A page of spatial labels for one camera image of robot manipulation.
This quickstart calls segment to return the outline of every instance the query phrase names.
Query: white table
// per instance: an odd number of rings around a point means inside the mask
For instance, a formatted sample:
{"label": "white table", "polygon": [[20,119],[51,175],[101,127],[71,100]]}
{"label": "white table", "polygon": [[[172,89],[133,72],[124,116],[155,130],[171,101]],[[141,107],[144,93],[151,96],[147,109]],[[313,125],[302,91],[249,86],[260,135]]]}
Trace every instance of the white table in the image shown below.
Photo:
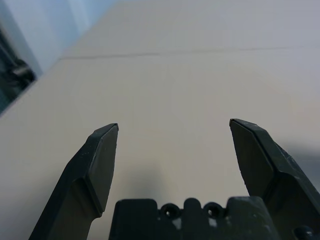
{"label": "white table", "polygon": [[64,167],[119,123],[115,203],[247,195],[228,126],[257,123],[320,189],[319,1],[118,2],[0,118],[0,236],[28,239]]}

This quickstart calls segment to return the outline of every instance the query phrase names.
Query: black object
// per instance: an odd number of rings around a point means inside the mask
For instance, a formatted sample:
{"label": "black object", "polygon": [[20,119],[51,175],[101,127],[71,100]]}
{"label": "black object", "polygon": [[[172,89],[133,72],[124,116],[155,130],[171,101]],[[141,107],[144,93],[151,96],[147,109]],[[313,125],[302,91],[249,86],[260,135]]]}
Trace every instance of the black object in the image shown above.
{"label": "black object", "polygon": [[109,240],[279,240],[260,197],[232,197],[226,209],[204,208],[189,198],[183,209],[169,203],[158,210],[151,199],[118,201]]}
{"label": "black object", "polygon": [[65,167],[29,240],[85,240],[106,209],[114,175],[118,125],[102,127]]}
{"label": "black object", "polygon": [[263,199],[282,239],[300,226],[320,233],[320,195],[296,161],[258,125],[232,119],[230,128],[246,188]]}
{"label": "black object", "polygon": [[31,68],[19,59],[0,31],[0,89],[10,103],[36,80]]}
{"label": "black object", "polygon": [[[183,209],[125,199],[114,210],[110,240],[320,240],[320,195],[294,159],[254,123],[230,120],[239,168],[250,196],[226,208]],[[94,132],[65,168],[30,239],[86,239],[100,217],[113,176],[118,126]]]}

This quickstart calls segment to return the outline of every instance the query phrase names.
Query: screw hole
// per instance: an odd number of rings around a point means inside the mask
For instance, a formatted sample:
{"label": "screw hole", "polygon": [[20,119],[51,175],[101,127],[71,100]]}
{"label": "screw hole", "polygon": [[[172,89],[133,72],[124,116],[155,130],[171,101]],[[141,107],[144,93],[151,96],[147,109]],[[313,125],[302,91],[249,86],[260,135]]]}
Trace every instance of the screw hole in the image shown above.
{"label": "screw hole", "polygon": [[222,217],[222,214],[224,211],[224,209],[215,202],[209,202],[204,206],[203,209],[210,218],[214,218],[214,219]]}
{"label": "screw hole", "polygon": [[180,209],[172,203],[164,205],[160,212],[168,219],[175,219],[180,216]]}

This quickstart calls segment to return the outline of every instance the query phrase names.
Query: white wall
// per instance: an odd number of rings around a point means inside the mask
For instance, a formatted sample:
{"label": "white wall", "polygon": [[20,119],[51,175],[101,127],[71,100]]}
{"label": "white wall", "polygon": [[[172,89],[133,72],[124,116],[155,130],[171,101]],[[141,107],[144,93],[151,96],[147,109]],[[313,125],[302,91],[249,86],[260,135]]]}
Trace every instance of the white wall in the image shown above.
{"label": "white wall", "polygon": [[115,0],[0,0],[0,22],[13,48],[39,76]]}

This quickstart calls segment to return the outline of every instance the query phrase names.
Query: table surface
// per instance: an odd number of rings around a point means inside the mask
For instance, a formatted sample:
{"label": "table surface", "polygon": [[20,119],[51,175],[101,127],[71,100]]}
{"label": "table surface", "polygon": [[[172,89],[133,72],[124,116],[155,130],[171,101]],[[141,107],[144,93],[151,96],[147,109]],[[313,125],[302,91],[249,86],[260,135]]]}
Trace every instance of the table surface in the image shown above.
{"label": "table surface", "polygon": [[320,189],[317,0],[116,3],[0,118],[0,236],[28,239],[87,137],[119,124],[106,211],[248,195],[230,118],[268,130]]}

